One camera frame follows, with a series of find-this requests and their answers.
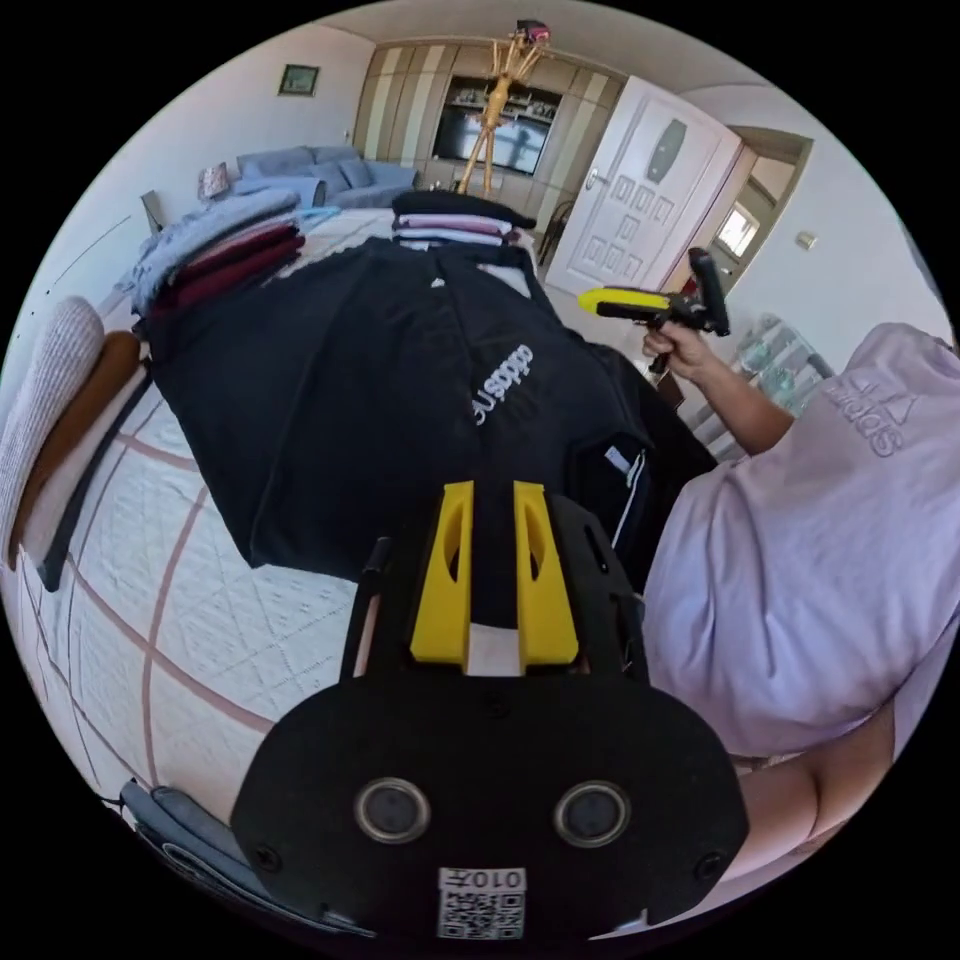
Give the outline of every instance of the blue sofa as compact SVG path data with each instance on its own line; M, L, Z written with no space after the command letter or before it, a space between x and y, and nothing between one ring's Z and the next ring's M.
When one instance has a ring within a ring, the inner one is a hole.
M234 194L267 187L293 190L302 208L389 207L412 190L417 171L394 163L364 160L354 147L289 147L237 157L240 178Z

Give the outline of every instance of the white door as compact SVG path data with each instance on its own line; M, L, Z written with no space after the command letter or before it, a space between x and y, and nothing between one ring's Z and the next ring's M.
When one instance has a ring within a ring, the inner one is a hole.
M630 77L580 188L546 282L659 290L710 210L740 138L692 104Z

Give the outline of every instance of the hand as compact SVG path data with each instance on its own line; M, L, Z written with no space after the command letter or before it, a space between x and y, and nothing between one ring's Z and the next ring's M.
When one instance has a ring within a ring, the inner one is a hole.
M718 362L699 333L669 321L659 330L647 333L643 338L643 353L647 357L667 354L670 372L691 383L697 383L704 372Z

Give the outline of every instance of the grey t-shirt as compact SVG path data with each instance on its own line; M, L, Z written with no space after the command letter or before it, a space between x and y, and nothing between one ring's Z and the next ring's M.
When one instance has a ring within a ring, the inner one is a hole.
M651 682L729 752L800 752L895 697L897 752L960 612L960 358L874 329L766 453L689 483L645 590Z

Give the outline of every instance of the door handle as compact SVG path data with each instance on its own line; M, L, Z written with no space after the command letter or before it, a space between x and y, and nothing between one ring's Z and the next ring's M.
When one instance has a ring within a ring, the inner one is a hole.
M594 167L588 174L586 182L584 183L584 189L589 190L595 183L604 183L607 186L610 185L610 181L606 177L600 176L600 171Z

